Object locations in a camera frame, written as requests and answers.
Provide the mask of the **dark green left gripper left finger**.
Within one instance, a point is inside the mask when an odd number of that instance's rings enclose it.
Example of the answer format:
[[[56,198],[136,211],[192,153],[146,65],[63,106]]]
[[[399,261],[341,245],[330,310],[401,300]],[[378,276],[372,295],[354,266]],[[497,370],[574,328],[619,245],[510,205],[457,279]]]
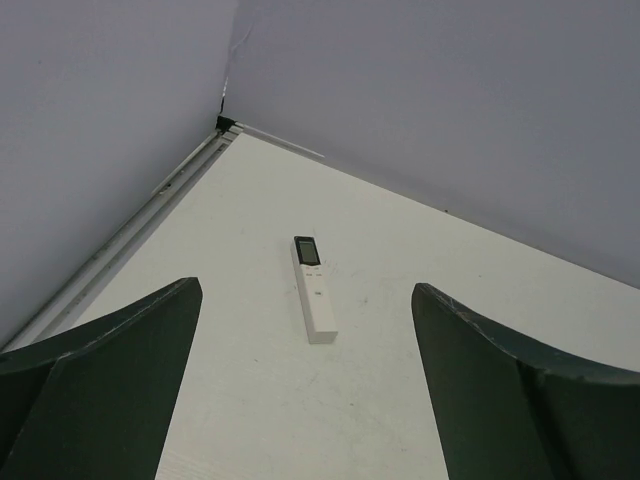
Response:
[[[154,478],[201,303],[182,278],[2,354],[2,478]]]

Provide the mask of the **long white remote control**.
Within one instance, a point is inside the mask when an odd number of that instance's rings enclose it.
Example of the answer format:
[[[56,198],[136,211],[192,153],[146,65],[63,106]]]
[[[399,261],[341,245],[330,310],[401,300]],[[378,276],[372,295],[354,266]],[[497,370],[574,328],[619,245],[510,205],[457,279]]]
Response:
[[[291,251],[308,341],[331,344],[338,329],[315,239],[295,236]]]

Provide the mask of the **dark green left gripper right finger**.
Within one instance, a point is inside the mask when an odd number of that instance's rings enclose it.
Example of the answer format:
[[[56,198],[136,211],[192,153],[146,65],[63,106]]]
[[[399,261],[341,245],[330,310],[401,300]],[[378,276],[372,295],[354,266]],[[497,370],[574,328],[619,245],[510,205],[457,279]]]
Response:
[[[415,286],[417,343],[451,479],[636,479],[639,375]]]

